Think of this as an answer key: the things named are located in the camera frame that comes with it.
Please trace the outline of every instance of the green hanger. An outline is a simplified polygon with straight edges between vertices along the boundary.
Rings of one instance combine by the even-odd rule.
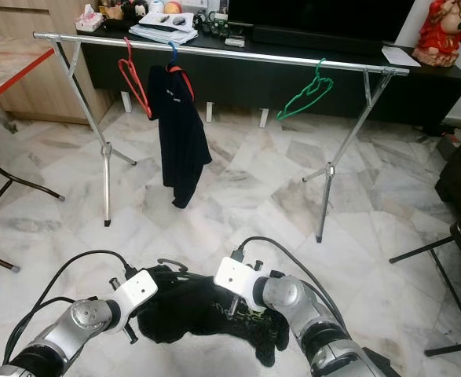
[[[310,106],[312,106],[313,104],[318,102],[318,100],[320,100],[323,97],[323,95],[325,95],[327,92],[329,92],[331,90],[331,88],[333,87],[333,80],[330,79],[330,78],[321,77],[320,74],[319,74],[319,68],[320,68],[321,64],[323,63],[323,61],[325,61],[325,60],[326,59],[323,58],[317,64],[317,66],[316,66],[316,77],[314,77],[314,80],[312,80],[312,82],[308,86],[303,88],[302,91],[299,94],[297,94],[296,96],[291,98],[291,100],[286,104],[286,106],[284,106],[284,109],[281,110],[277,114],[277,119],[278,120],[283,120],[283,119],[286,119],[288,116],[292,116],[292,115],[298,114],[299,112],[303,112],[304,110],[306,110],[307,108],[309,108]],[[287,108],[293,102],[295,102],[297,99],[301,98],[304,94],[306,94],[306,96],[310,96],[311,94],[317,92],[319,90],[320,86],[321,86],[321,83],[323,83],[323,82],[327,82],[327,87],[326,87],[326,89],[324,90],[323,93],[321,93],[319,96],[316,97],[316,99],[314,99],[312,102],[310,102],[309,104],[307,104],[303,108],[299,108],[298,110],[294,110],[293,112],[289,112],[289,113],[287,112]]]

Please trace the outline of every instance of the red statue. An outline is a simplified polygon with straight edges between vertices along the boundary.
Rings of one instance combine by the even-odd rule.
[[[412,56],[424,64],[451,67],[460,43],[461,0],[434,0]]]

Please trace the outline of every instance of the clothes rack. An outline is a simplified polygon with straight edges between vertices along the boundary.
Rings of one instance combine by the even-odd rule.
[[[103,46],[114,46],[114,47],[124,47],[126,48],[126,42],[122,39],[114,38],[99,38],[91,36],[82,36],[82,35],[67,35],[67,34],[55,34],[55,33],[33,33],[33,36],[38,39],[47,39],[52,42],[53,48],[56,52],[56,55],[59,57],[61,66],[64,71],[67,73],[67,78],[71,84],[72,89],[75,91],[79,103],[82,106],[86,118],[89,120],[89,124],[92,127],[93,131],[96,133],[97,137],[101,142],[101,155],[103,156],[104,161],[104,225],[109,226],[111,222],[110,218],[110,197],[109,197],[109,185],[110,185],[110,175],[109,175],[109,160],[112,154],[124,159],[128,163],[136,164],[135,161],[124,156],[122,153],[116,151],[112,145],[104,139],[103,134],[99,131],[96,122],[93,119],[92,114],[90,113],[89,106],[86,102],[83,92],[79,88],[78,81],[74,75],[75,66],[79,59],[80,46],[82,43],[88,43],[93,45],[103,45]],[[66,58],[64,51],[62,49],[62,42],[73,42],[75,48],[73,51],[73,58],[71,63]],[[138,42],[130,41],[130,45],[135,49],[150,49],[156,51],[172,51],[171,46],[156,43],[156,42]],[[285,57],[277,55],[267,55],[260,53],[246,53],[240,51],[230,51],[223,49],[207,49],[201,47],[191,47],[191,46],[178,46],[178,53],[186,53],[192,55],[204,55],[208,57],[219,57],[226,59],[237,59],[237,60],[252,60],[263,63],[273,63],[273,64],[289,64],[289,65],[298,65],[306,67],[316,67],[320,60],[317,59],[305,59],[299,57]],[[335,168],[340,159],[343,157],[346,149],[349,147],[350,143],[356,137],[357,131],[363,126],[364,121],[369,116],[371,110],[375,106],[376,102],[381,97],[382,93],[386,89],[389,81],[395,75],[407,76],[410,71],[407,68],[397,68],[390,66],[379,66],[379,65],[368,65],[368,64],[354,64],[346,63],[340,61],[329,61],[325,60],[322,62],[322,68],[338,69],[344,71],[359,71],[363,74],[364,80],[364,95],[366,97],[366,105],[364,106],[363,111],[361,112],[356,125],[346,136],[346,139],[342,142],[340,148],[335,154],[332,161],[327,162],[326,167],[310,174],[307,177],[302,178],[304,182],[308,180],[319,177],[320,175],[325,176],[323,199],[321,204],[321,219],[316,231],[316,241],[321,242],[324,230],[324,221],[327,214],[327,204],[330,196],[331,182],[335,176]],[[370,87],[369,74],[376,73],[380,74],[381,78],[379,83],[374,88],[373,92]]]

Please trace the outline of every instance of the television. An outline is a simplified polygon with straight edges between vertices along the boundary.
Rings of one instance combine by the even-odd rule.
[[[229,0],[232,24],[394,42],[415,0]]]

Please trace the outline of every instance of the wooden cabinet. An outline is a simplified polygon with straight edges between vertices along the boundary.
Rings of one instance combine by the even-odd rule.
[[[97,0],[0,0],[0,35],[32,38],[33,31],[75,34],[75,19],[87,3],[97,9]],[[63,47],[71,61],[73,44]],[[52,55],[2,94],[3,110],[19,118],[88,123],[58,59]],[[101,120],[115,92],[93,88],[82,53],[75,75],[94,118]]]

